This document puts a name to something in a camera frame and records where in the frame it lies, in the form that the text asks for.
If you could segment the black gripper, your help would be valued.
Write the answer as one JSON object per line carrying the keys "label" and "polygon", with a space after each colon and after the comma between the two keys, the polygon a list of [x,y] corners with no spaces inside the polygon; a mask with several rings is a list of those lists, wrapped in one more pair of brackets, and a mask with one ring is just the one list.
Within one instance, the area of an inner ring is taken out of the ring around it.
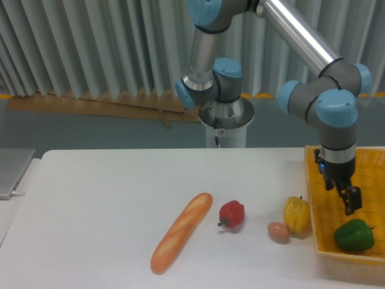
{"label": "black gripper", "polygon": [[362,208],[362,192],[357,186],[353,186],[350,179],[356,170],[356,159],[345,163],[331,163],[321,159],[318,164],[319,172],[325,180],[327,191],[334,189],[332,181],[337,181],[336,190],[345,207],[345,215],[352,215]]}

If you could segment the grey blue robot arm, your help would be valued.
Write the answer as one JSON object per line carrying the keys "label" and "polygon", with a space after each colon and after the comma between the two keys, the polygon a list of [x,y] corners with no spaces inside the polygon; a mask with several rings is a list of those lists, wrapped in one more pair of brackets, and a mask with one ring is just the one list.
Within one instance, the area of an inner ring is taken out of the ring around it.
{"label": "grey blue robot arm", "polygon": [[254,12],[266,19],[299,55],[317,79],[289,81],[277,95],[279,107],[318,131],[315,162],[327,190],[336,190],[346,215],[362,207],[353,186],[356,169],[356,97],[372,83],[368,68],[349,64],[285,1],[188,1],[195,25],[189,67],[175,83],[186,108],[198,108],[209,148],[243,148],[254,118],[251,103],[241,99],[242,67],[217,55],[222,33],[239,14]]}

